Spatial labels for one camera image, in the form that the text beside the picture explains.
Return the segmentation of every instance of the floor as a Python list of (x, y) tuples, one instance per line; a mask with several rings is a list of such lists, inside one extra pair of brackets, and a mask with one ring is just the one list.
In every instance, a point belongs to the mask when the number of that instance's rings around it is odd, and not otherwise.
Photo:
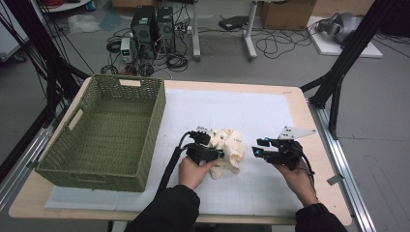
[[(128, 19), (118, 18), (108, 9), (93, 13), (75, 10), (67, 14), (90, 14), (104, 29), (94, 33), (68, 35), (89, 66), (98, 73), (107, 63), (106, 40), (120, 29), (130, 26)], [(63, 23), (67, 16), (57, 14)], [(107, 23), (112, 19), (115, 24)], [(220, 17), (203, 18), (200, 25), (218, 28)], [(255, 28), (260, 22), (255, 20)], [(257, 31), (253, 42), (266, 38)], [(257, 50), (257, 59), (249, 62), (245, 44), (239, 33), (203, 33), (200, 35), (202, 57), (192, 59), (190, 42), (184, 72), (156, 72), (155, 77), (174, 80), (227, 82), (260, 85), (302, 86), (326, 73), (336, 56), (319, 55), (313, 44), (296, 46), (272, 60)], [(383, 41), (410, 55), (410, 46)], [(378, 231), (410, 231), (410, 182), (407, 180), (407, 148), (410, 140), (409, 58), (373, 41), (383, 53), (382, 59), (360, 58), (347, 74), (341, 91), (337, 135), (355, 176), (356, 183)], [(66, 43), (72, 64), (90, 73), (74, 50)], [(44, 94), (30, 62), (9, 61), (0, 66), (0, 161), (12, 150), (19, 138), (44, 108)], [(99, 220), (17, 219), (8, 216), (10, 203), (0, 213), (2, 231), (106, 231), (107, 222)], [(221, 226), (219, 231), (264, 231), (260, 226)], [(360, 231), (357, 223), (346, 227)], [(273, 231), (294, 231), (292, 226), (273, 226)]]

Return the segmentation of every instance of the black sleeve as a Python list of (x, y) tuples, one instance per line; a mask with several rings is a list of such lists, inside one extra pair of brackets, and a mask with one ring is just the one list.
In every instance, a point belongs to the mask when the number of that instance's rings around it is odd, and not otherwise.
[(199, 197), (182, 185), (167, 188), (126, 228), (125, 232), (185, 232), (199, 215)]
[(323, 204), (314, 204), (296, 212), (296, 232), (347, 232), (335, 215)]

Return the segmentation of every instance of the person's left hand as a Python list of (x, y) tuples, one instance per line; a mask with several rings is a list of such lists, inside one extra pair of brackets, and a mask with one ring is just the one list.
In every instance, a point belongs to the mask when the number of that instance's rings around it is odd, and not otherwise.
[(179, 165), (179, 184), (192, 190), (196, 189), (215, 163), (216, 161), (213, 160), (202, 166), (198, 166), (189, 157), (183, 158)]

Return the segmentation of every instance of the green woven basket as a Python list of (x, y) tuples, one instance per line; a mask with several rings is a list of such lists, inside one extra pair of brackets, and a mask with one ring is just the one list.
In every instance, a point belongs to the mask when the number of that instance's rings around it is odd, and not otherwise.
[(61, 187), (144, 191), (164, 108), (163, 80), (96, 74), (35, 170)]

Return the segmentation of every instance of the metal rail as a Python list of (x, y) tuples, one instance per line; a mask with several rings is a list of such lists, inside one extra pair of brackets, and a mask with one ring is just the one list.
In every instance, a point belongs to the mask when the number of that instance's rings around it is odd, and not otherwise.
[(15, 167), (9, 172), (8, 177), (1, 183), (0, 186), (0, 212), (3, 211), (9, 199), (13, 193), (20, 186), (20, 184), (27, 178), (31, 171), (31, 167), (28, 166), (31, 162), (35, 162), (44, 149), (45, 145), (52, 136), (50, 126), (47, 129), (40, 129), (36, 134), (32, 142), (28, 145), (27, 149), (17, 162)]
[(356, 185), (349, 164), (347, 163), (346, 157), (341, 149), (340, 143), (333, 139), (333, 136), (329, 131), (329, 116), (326, 110), (318, 109), (312, 105), (310, 107), (313, 108), (312, 111), (316, 114), (318, 120), (320, 121), (320, 127), (322, 128), (326, 141), (328, 142), (337, 172), (344, 178), (342, 183), (345, 192), (350, 200), (356, 219), (362, 231), (376, 231), (373, 221), (371, 220), (370, 213), (368, 212), (365, 202), (360, 195), (359, 188)]

